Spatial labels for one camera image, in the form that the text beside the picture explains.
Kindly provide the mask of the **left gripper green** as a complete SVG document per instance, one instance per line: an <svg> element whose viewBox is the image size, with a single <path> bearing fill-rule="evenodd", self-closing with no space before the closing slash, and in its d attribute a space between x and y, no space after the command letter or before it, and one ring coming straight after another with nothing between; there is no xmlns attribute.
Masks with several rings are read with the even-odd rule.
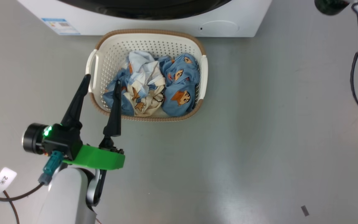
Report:
<svg viewBox="0 0 358 224"><path fill-rule="evenodd" d="M61 121L62 126L82 128L80 115L84 98L88 94L90 80L91 75L86 74ZM64 163L99 170L115 170L124 167L126 159L124 150L115 147L111 139L111 137L121 136L121 96L121 81L118 80L112 93L113 104L108 123L103 130L104 139L98 147L82 145L77 156L74 159L64 159Z"/></svg>

